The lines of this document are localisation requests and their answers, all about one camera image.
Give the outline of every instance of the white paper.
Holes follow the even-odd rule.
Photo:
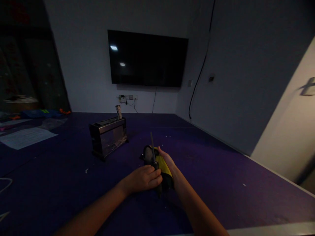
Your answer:
[[[0,127],[6,126],[6,125],[16,125],[16,124],[19,124],[19,123],[22,123],[22,122],[25,122],[25,121],[29,121],[29,120],[12,120],[12,121],[7,121],[7,122],[0,123]]]
[[[1,136],[0,142],[4,143],[8,147],[19,150],[21,148],[33,145],[56,135],[57,134],[51,133],[50,131],[45,129],[29,128],[17,131],[12,134]]]

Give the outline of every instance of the black handle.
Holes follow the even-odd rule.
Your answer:
[[[158,169],[158,162],[152,162],[151,165],[154,167],[155,170]],[[162,194],[162,184],[159,184],[156,188],[155,188],[156,192],[157,192],[157,196],[158,198],[161,198],[161,194]]]

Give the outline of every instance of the tv screen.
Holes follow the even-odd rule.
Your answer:
[[[113,84],[180,87],[188,39],[108,30]]]

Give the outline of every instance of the white cable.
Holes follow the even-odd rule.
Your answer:
[[[2,215],[0,215],[0,222],[10,213],[10,211],[3,213]]]
[[[7,186],[5,186],[4,189],[2,189],[2,190],[0,191],[0,193],[3,192],[4,190],[6,190],[6,188],[8,188],[8,187],[12,184],[12,182],[13,182],[13,179],[9,179],[9,178],[0,178],[0,180],[9,180],[9,181],[10,181],[10,183],[9,183]],[[0,222],[1,222],[9,213],[10,213],[10,211],[1,214],[1,215],[0,215]]]
[[[0,193],[2,193],[6,188],[8,188],[11,184],[12,184],[12,182],[13,182],[13,179],[9,179],[9,178],[0,178],[0,180],[9,180],[10,181],[10,183],[7,185],[7,186],[5,186],[5,188],[4,189],[2,189],[1,191],[0,191]]]

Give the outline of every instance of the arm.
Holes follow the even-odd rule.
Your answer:
[[[162,182],[161,169],[154,171],[152,166],[143,166],[121,180],[114,188],[81,211],[55,236],[93,236],[109,215],[134,192],[155,188]]]
[[[170,155],[162,151],[160,147],[158,147],[158,151],[170,168],[175,191],[184,206],[195,235],[228,236],[227,231],[194,191]]]

